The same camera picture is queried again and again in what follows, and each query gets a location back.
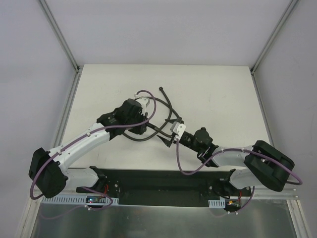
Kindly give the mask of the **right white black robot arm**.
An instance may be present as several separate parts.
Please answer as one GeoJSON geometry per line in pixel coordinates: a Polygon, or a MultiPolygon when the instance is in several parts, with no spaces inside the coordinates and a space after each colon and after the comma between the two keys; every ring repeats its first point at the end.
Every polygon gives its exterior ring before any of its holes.
{"type": "Polygon", "coordinates": [[[281,192],[289,183],[289,177],[294,176],[295,163],[265,141],[258,140],[248,147],[224,148],[213,143],[204,127],[190,134],[182,118],[166,119],[166,122],[171,124],[172,134],[169,139],[160,139],[167,147],[175,144],[177,148],[184,146],[196,152],[206,167],[233,167],[222,182],[227,195],[233,196],[243,188],[259,185],[281,192]]]}

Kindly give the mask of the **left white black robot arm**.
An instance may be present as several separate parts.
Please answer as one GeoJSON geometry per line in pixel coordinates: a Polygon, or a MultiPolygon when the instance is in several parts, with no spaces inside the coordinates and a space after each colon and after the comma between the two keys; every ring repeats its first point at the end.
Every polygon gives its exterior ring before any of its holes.
{"type": "Polygon", "coordinates": [[[106,177],[95,166],[73,169],[71,165],[95,147],[109,142],[125,130],[143,134],[148,116],[146,97],[127,99],[113,112],[101,115],[85,132],[64,145],[49,151],[43,148],[33,153],[29,177],[45,198],[52,198],[64,189],[94,193],[106,191],[106,177]]]}

